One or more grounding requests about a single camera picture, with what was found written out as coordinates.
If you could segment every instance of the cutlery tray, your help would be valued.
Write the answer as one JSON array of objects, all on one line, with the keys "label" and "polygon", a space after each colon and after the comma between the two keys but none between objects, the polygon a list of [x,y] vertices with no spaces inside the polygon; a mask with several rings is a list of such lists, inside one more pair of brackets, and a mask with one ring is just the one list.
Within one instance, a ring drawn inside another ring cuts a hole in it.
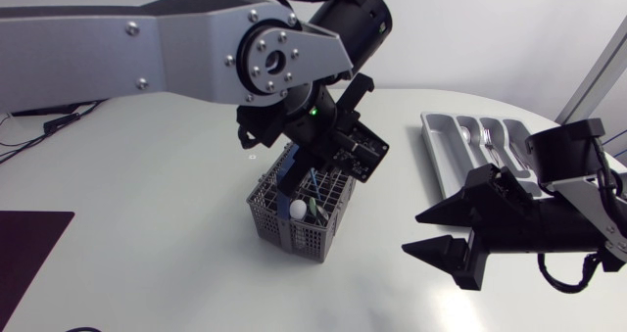
[{"label": "cutlery tray", "polygon": [[[420,118],[422,136],[444,198],[461,189],[470,170],[488,163],[507,166],[534,198],[544,197],[537,185],[531,157],[526,152],[525,139],[531,133],[524,122],[511,118],[426,112]],[[492,146],[486,145],[486,129],[490,132]]]}]

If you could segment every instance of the gray plastic grid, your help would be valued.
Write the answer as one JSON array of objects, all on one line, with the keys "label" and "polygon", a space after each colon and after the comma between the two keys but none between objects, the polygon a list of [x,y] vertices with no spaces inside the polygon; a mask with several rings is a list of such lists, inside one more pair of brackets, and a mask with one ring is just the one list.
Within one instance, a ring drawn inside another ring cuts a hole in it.
[{"label": "gray plastic grid", "polygon": [[325,227],[292,218],[279,218],[276,215],[276,175],[290,147],[291,144],[288,144],[270,170],[262,176],[260,183],[248,197],[247,203],[251,207],[257,233],[261,238],[288,253],[324,261],[355,188],[355,179],[341,171],[317,172],[315,180],[321,199],[317,198],[315,185],[310,176],[301,182],[292,199],[308,202],[309,198],[314,198],[319,206],[330,213]]}]

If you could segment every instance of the white table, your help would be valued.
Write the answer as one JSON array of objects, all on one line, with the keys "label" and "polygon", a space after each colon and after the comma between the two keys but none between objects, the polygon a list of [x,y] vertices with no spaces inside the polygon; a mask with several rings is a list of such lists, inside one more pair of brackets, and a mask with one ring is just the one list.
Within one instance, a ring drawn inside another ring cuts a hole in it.
[{"label": "white table", "polygon": [[[468,292],[401,250],[447,229],[414,220],[441,200],[421,112],[508,116],[533,132],[551,121],[434,90],[376,90],[358,110],[391,150],[358,185],[323,264],[257,237],[245,198],[285,139],[242,150],[233,106],[167,94],[115,99],[14,157],[0,166],[0,209],[76,216],[6,331],[624,329],[624,272],[599,269],[588,290],[564,295],[534,255],[493,255],[483,291]],[[547,263],[576,282],[581,259]]]}]

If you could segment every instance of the white egg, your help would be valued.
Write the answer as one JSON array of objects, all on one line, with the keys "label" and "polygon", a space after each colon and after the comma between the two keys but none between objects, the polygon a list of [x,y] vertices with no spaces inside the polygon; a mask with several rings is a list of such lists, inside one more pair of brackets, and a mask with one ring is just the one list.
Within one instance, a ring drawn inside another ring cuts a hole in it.
[{"label": "white egg", "polygon": [[307,204],[303,200],[294,200],[290,204],[290,215],[294,219],[302,220],[307,214]]}]

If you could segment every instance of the robotic arm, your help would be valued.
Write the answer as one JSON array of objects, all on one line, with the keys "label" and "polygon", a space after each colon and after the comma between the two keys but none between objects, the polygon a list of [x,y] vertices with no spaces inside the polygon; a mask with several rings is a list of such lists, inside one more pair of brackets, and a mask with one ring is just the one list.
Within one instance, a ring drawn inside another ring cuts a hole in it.
[{"label": "robotic arm", "polygon": [[[279,184],[312,166],[367,181],[388,145],[354,108],[359,69],[390,33],[382,0],[325,3],[309,23],[287,0],[159,0],[140,7],[0,9],[0,112],[167,91],[235,104],[246,148],[300,145]],[[355,78],[336,104],[326,85]]]},{"label": "robotic arm", "polygon": [[[537,253],[543,276],[563,293],[585,289],[600,263],[606,272],[618,271],[627,261],[627,202],[621,176],[607,165],[603,135],[601,120],[590,119],[530,136],[527,152],[550,198],[534,200],[506,167],[482,166],[468,173],[457,194],[416,217],[468,227],[468,241],[446,235],[403,250],[469,290],[481,289],[494,253]],[[586,257],[579,284],[559,282],[547,271],[545,253],[564,252],[596,252]]]}]

